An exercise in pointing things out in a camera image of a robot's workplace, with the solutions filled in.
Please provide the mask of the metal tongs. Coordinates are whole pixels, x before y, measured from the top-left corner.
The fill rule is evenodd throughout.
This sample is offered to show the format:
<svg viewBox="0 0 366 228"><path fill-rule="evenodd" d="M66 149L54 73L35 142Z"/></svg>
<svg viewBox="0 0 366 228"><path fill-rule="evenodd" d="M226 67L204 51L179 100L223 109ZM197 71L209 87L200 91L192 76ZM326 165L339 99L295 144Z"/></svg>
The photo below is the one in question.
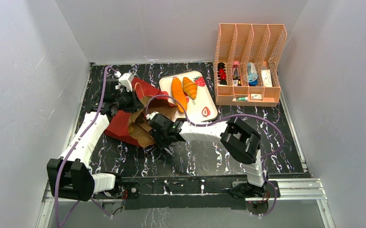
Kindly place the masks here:
<svg viewBox="0 0 366 228"><path fill-rule="evenodd" d="M164 150L171 156L174 156L174 150L172 146L167 146L164 148Z"/></svg>

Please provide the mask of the red brown paper bag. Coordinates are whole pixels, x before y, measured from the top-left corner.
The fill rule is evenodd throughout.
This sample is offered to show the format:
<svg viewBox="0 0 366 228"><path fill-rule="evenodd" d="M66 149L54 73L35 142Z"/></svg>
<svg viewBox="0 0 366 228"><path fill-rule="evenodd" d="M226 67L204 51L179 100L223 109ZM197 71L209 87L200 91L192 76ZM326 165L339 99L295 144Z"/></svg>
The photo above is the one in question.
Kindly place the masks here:
<svg viewBox="0 0 366 228"><path fill-rule="evenodd" d="M162 94L158 88L137 77L133 79L132 86L136 90L136 94L144 104L144 107L149 107L149 113L159 112L167 118L173 119L178 108L176 105L170 103L167 97L158 97L149 102L151 97ZM152 128L145 118L146 114L147 111L145 108L132 114L118 111L104 131L104 135L142 148L154 145L155 141L149 133ZM128 126L130 125L135 129L129 134Z"/></svg>

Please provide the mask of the yellow small fake bread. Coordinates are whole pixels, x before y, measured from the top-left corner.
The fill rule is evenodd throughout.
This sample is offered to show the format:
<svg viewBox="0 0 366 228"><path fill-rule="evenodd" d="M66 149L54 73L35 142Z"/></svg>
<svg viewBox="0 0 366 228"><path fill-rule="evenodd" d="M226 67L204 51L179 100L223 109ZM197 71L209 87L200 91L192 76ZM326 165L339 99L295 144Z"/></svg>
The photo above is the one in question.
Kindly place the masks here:
<svg viewBox="0 0 366 228"><path fill-rule="evenodd" d="M130 134L130 133L132 133L133 131L134 131L134 127L133 126L128 126L128 133Z"/></svg>

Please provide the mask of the fake bread loaf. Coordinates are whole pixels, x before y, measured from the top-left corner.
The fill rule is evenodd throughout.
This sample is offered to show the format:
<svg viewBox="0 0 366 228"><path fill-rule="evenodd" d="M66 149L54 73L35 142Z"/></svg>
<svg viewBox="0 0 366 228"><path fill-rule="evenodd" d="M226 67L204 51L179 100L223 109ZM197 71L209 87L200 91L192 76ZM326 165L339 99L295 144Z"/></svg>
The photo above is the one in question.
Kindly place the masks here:
<svg viewBox="0 0 366 228"><path fill-rule="evenodd" d="M172 80L171 92L174 99L176 99L180 104L177 104L180 113L184 113L187 109L187 101L183 92L182 82L179 78L175 77Z"/></svg>
<svg viewBox="0 0 366 228"><path fill-rule="evenodd" d="M183 78L183 92L188 95L189 98L195 100L197 97L198 86L195 82L190 80L188 77Z"/></svg>

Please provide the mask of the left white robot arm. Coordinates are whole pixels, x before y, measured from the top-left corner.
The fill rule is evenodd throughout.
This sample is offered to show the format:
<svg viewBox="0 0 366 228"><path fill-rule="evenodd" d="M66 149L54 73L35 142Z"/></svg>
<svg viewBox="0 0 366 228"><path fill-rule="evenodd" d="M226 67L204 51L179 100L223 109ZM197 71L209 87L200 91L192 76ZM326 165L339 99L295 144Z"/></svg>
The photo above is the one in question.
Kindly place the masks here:
<svg viewBox="0 0 366 228"><path fill-rule="evenodd" d="M110 172L91 174L88 165L95 146L118 111L133 113L143 108L132 86L133 77L109 79L100 100L93 102L69 147L47 163L48 181L54 197L88 201L106 192L112 198L123 193L123 184Z"/></svg>

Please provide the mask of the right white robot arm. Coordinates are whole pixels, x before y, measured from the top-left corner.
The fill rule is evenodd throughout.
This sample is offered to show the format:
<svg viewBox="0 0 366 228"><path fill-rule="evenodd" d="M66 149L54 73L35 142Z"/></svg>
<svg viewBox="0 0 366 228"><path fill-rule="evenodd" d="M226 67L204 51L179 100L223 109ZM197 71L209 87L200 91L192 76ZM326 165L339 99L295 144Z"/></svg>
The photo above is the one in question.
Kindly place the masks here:
<svg viewBox="0 0 366 228"><path fill-rule="evenodd" d="M261 164L261 135L239 117L194 124L186 118L173 121L153 112L147 114L146 119L151 127L151 137L160 149L167 152L175 142L221 143L233 159L243 164L247 176L246 182L232 184L231 188L223 190L224 193L237 199L268 195L266 174Z"/></svg>

